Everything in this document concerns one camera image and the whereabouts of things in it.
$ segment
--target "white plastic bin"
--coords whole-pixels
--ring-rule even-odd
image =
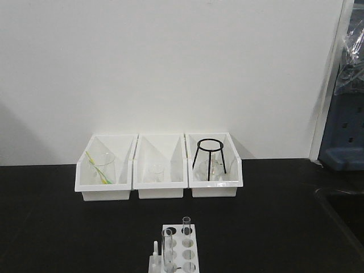
[[[140,199],[183,197],[188,187],[184,135],[140,134],[133,172]]]
[[[225,172],[219,175],[211,175],[210,181],[207,181],[205,172],[208,170],[209,153],[199,151],[197,154],[195,167],[192,168],[193,160],[197,150],[197,142],[212,138],[221,141],[224,144],[223,152],[225,159]],[[242,164],[241,158],[235,148],[229,133],[209,133],[209,134],[186,134],[186,145],[188,154],[188,184],[192,189],[193,197],[223,197],[236,195],[238,187],[243,186]],[[213,142],[205,142],[206,148],[217,148]],[[222,156],[219,151],[213,152],[212,156],[216,162],[222,167]]]
[[[82,192],[85,201],[128,200],[137,139],[137,134],[93,135],[77,162],[75,191]],[[105,151],[115,155],[115,181],[112,184],[100,182],[100,176],[89,163],[86,151],[91,156]]]

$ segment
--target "plastic bag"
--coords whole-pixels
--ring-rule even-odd
[[[364,93],[364,20],[344,37],[344,48],[334,94]]]

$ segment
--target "black countertop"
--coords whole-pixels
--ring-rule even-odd
[[[0,167],[0,272],[147,273],[162,224],[190,216],[200,271],[364,272],[361,246],[324,194],[363,189],[364,175],[305,159],[244,160],[235,198],[84,202],[75,166]]]

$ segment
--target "clear plastic wrap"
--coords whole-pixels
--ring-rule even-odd
[[[364,12],[353,11],[334,94],[364,94]]]

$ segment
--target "white test tube rack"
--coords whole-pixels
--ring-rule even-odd
[[[170,228],[175,233],[173,239],[173,263],[175,273],[200,273],[198,266],[196,228],[191,224],[191,234],[183,234],[183,225],[163,225],[162,230]],[[154,241],[154,250],[149,257],[148,273],[166,273],[163,264],[163,249],[158,252],[158,242]]]

